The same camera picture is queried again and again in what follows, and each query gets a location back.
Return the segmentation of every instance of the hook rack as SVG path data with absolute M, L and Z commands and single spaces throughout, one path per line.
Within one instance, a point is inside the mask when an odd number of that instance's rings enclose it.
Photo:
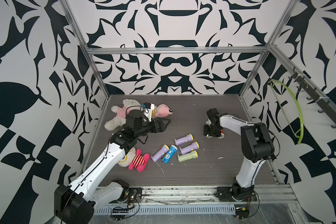
M 310 95 L 307 97 L 307 100 L 314 100 L 315 103 L 320 106 L 321 110 L 318 110 L 319 113 L 326 113 L 327 116 L 335 123 L 332 125 L 332 128 L 336 128 L 336 104 L 328 97 L 324 92 L 322 92 L 305 74 L 298 74 L 295 72 L 295 67 L 293 69 L 294 74 L 290 77 L 294 78 L 296 82 L 300 84 L 300 87 Z

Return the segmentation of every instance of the gray wooden tabletop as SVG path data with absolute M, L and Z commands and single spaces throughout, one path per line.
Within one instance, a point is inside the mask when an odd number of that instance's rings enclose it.
M 156 164 L 150 159 L 143 172 L 115 165 L 100 186 L 107 186 L 115 178 L 123 179 L 131 186 L 232 184 L 244 158 L 240 136 L 224 129 L 223 139 L 207 138 L 203 135 L 203 126 L 208 119 L 206 111 L 210 108 L 217 108 L 220 113 L 237 114 L 241 119 L 247 120 L 237 95 L 113 95 L 88 165 L 102 153 L 109 137 L 117 131 L 107 131 L 104 124 L 116 116 L 111 111 L 111 107 L 114 105 L 122 107 L 124 99 L 135 99 L 141 104 L 144 102 L 151 102 L 155 105 L 166 104 L 173 110 L 173 114 L 167 117 L 171 119 L 171 123 L 166 131 L 148 134 L 147 143 L 143 145 L 138 142 L 136 149 L 139 148 L 143 154 L 154 155 L 164 144 L 170 146 L 174 144 L 175 138 L 192 134 L 194 141 L 197 141 L 200 146 L 197 149 L 198 158 L 179 163 L 174 155 L 168 164 L 161 160 L 158 160 Z M 255 184 L 275 184 L 267 163 L 260 169 Z

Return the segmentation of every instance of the purple flashlight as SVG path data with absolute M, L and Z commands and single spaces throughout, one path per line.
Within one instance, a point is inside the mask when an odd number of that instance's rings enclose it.
M 151 157 L 153 162 L 157 162 L 162 157 L 162 155 L 168 152 L 168 150 L 169 148 L 167 145 L 162 146 L 162 148 L 156 154 L 154 154 L 154 156 Z
M 181 145 L 183 143 L 186 143 L 186 142 L 189 142 L 189 141 L 193 141 L 193 136 L 192 136 L 192 134 L 189 134 L 189 135 L 184 136 L 182 138 L 174 139 L 174 141 L 175 141 L 175 144 L 177 146 L 179 146 L 179 145 Z
M 184 154 L 187 154 L 188 152 L 199 149 L 199 145 L 195 141 L 191 145 L 184 147 L 184 148 L 180 148 L 180 149 L 181 149 L 181 154 L 184 155 Z

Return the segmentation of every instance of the patterned wallpaper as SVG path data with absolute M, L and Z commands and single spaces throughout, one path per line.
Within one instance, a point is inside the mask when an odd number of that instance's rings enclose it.
M 336 103 L 336 0 L 301 0 L 276 43 Z M 304 137 L 297 144 L 291 131 L 300 127 L 295 103 L 277 84 L 274 89 L 287 122 L 268 83 L 280 80 L 296 93 L 298 85 L 290 76 L 270 54 L 244 100 L 253 121 L 266 123 L 279 139 L 282 149 L 273 163 L 282 180 L 291 184 L 310 222 L 336 224 L 336 129 L 326 114 L 318 113 L 321 108 L 307 100 L 309 95 L 299 92 Z
M 95 55 L 110 94 L 238 94 L 259 53 Z
M 89 47 L 259 46 L 287 0 L 69 0 Z
M 336 0 L 301 0 L 276 44 L 336 103 Z
M 104 99 L 56 0 L 0 1 L 0 223 L 54 215 Z
M 69 0 L 92 48 L 264 46 L 288 0 Z M 110 94 L 238 94 L 257 53 L 96 55 Z

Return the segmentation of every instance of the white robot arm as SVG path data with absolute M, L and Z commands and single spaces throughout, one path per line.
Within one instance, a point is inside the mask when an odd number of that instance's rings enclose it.
M 223 128 L 228 128 L 242 137 L 244 160 L 239 173 L 234 178 L 232 198 L 241 200 L 251 194 L 255 177 L 261 166 L 274 153 L 274 146 L 264 123 L 251 123 L 231 114 L 220 114 L 216 108 L 207 111 L 209 120 L 204 126 L 206 137 L 224 137 Z
M 151 115 L 154 104 L 148 107 L 145 104 L 142 105 L 144 113 Z M 166 118 L 147 118 L 149 121 L 145 122 L 143 117 L 143 111 L 131 110 L 126 115 L 126 124 L 112 135 L 107 147 L 93 164 L 69 186 L 58 186 L 54 193 L 54 214 L 57 217 L 66 224 L 87 224 L 95 210 L 111 201 L 123 199 L 122 193 L 129 185 L 120 179 L 95 190 L 113 166 L 137 143 L 138 137 L 163 132 L 170 123 L 170 119 Z

